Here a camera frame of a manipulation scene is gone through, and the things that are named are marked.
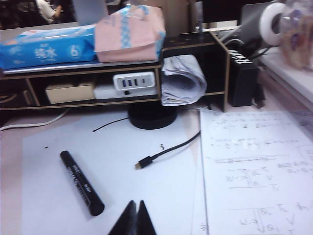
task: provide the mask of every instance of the tape roll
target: tape roll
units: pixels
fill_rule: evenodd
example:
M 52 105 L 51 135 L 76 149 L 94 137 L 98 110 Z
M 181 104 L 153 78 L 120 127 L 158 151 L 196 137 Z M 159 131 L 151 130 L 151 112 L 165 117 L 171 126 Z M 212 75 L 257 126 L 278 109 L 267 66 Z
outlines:
M 276 2 L 267 6 L 261 14 L 259 24 L 260 34 L 263 40 L 269 45 L 277 46 L 280 42 L 280 33 L 274 33 L 272 30 L 272 22 L 275 16 L 283 13 L 284 8 L 285 4 Z

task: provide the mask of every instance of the round black base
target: round black base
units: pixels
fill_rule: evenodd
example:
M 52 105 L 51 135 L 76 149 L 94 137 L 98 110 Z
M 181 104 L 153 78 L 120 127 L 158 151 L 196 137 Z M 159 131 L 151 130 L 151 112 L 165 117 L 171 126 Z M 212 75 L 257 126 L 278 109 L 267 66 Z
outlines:
M 168 126 L 177 117 L 176 107 L 162 106 L 160 102 L 143 102 L 132 104 L 128 110 L 132 125 L 145 130 Z

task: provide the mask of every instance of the desk shelf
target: desk shelf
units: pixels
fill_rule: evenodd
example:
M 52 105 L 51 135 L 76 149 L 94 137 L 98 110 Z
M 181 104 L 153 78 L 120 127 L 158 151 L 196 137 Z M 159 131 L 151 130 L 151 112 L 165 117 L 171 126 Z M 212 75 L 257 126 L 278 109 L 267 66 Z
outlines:
M 197 34 L 184 34 L 165 40 L 161 58 L 183 54 L 193 54 L 198 59 L 208 83 L 205 96 L 219 97 L 220 107 L 225 111 L 229 67 L 228 50 L 211 33 L 206 33 L 203 37 L 199 37 Z M 0 110 L 49 109 L 160 101 L 160 70 L 161 62 L 157 61 L 138 62 L 136 64 L 103 64 L 91 61 L 7 70 L 4 72 L 4 77 L 0 78 L 0 92 L 16 93 L 20 96 L 20 102 L 0 103 Z M 155 74 L 158 91 L 156 95 L 50 104 L 45 94 L 45 88 L 52 79 L 60 79 L 64 76 L 103 74 L 100 79 L 105 79 L 106 76 L 109 77 L 109 75 L 118 72 L 140 71 L 152 71 Z

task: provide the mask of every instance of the blue package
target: blue package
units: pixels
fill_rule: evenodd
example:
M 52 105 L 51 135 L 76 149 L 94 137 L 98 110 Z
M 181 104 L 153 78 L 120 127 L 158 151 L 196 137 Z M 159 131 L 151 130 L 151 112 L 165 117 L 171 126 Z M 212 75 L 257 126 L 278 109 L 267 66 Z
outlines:
M 5 69 L 91 61 L 94 26 L 27 31 L 0 44 L 0 64 Z

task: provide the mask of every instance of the pink paper bag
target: pink paper bag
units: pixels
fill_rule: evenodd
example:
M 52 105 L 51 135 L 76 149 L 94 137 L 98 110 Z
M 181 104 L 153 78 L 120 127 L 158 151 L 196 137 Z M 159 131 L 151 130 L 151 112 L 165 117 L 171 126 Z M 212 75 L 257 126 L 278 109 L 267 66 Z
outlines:
M 162 10 L 127 6 L 99 21 L 95 51 L 100 62 L 157 60 L 165 38 Z

